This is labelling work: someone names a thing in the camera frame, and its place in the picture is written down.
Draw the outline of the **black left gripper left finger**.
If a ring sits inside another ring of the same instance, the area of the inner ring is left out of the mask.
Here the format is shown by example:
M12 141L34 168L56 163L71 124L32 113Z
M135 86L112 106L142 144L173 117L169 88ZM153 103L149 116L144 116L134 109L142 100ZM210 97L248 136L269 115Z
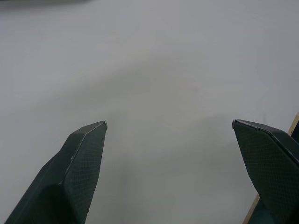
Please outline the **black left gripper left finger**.
M85 224L100 173L105 121L71 133L4 224Z

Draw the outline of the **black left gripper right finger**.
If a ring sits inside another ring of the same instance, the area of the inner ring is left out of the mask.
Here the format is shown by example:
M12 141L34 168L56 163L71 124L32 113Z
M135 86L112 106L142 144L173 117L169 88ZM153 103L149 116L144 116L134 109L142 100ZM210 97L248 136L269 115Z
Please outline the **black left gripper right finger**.
M275 224L299 224L299 143L255 122L232 123L247 173Z

